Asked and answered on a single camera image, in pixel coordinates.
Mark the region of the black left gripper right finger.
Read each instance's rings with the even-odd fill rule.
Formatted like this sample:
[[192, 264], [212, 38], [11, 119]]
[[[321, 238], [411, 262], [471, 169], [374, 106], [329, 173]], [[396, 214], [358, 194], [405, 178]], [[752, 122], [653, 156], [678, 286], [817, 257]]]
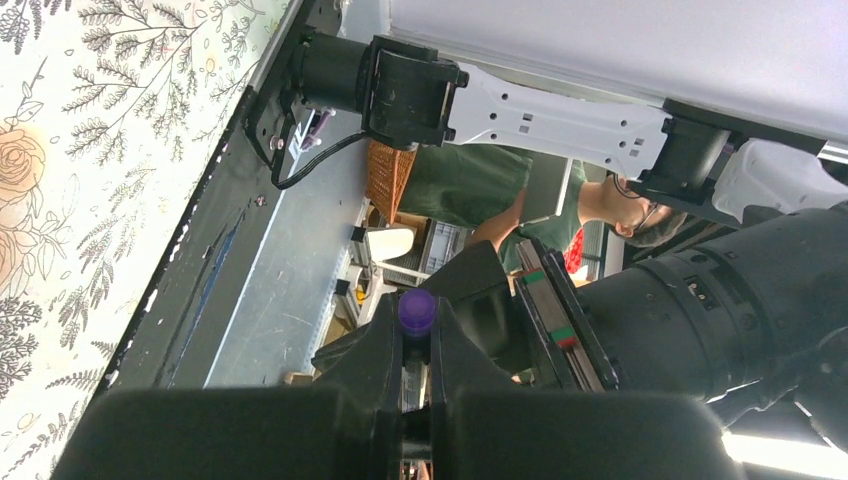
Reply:
[[726, 479], [708, 409], [683, 396], [522, 387], [462, 332], [449, 301], [431, 334], [438, 479]]

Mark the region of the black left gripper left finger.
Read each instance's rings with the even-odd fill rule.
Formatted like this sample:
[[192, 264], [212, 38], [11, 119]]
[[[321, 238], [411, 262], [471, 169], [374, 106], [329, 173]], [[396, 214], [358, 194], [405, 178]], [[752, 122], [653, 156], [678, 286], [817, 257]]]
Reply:
[[84, 414], [57, 479], [396, 479], [398, 298], [302, 386], [113, 392]]

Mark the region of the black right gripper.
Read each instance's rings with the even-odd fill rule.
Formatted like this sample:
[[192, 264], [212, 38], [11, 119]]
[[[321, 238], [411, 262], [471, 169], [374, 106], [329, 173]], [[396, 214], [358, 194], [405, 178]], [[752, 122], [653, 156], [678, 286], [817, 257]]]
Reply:
[[[545, 250], [536, 240], [521, 242], [516, 251], [522, 268], [513, 285], [525, 334], [507, 275], [494, 248], [482, 242], [465, 247], [419, 287], [450, 302], [464, 335], [510, 382], [530, 369], [531, 361], [539, 386], [618, 389], [617, 374], [580, 305], [562, 255]], [[313, 382], [335, 366], [353, 365], [348, 353], [363, 345], [378, 317], [391, 313], [382, 305], [399, 298], [396, 293], [380, 297], [371, 322], [316, 351], [312, 364], [320, 375]]]

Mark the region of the black pen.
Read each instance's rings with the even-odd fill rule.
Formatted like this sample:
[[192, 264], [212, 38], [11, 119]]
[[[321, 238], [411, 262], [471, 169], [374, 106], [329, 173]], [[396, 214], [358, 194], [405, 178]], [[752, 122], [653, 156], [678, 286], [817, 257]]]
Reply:
[[436, 298], [425, 289], [411, 289], [398, 300], [397, 318], [404, 346], [418, 355], [427, 355], [430, 334], [438, 312]]

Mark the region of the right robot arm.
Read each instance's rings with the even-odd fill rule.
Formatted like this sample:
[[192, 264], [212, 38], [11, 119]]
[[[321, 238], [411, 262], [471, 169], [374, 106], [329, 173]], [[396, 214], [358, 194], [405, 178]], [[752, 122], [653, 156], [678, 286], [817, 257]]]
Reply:
[[503, 145], [621, 174], [672, 203], [705, 180], [740, 230], [644, 260], [584, 289], [538, 251], [519, 286], [536, 368], [567, 389], [647, 389], [715, 401], [727, 420], [795, 396], [821, 425], [847, 419], [847, 188], [811, 153], [647, 106], [593, 103], [501, 81], [430, 48], [309, 34], [289, 59], [305, 100], [354, 112], [391, 147]]

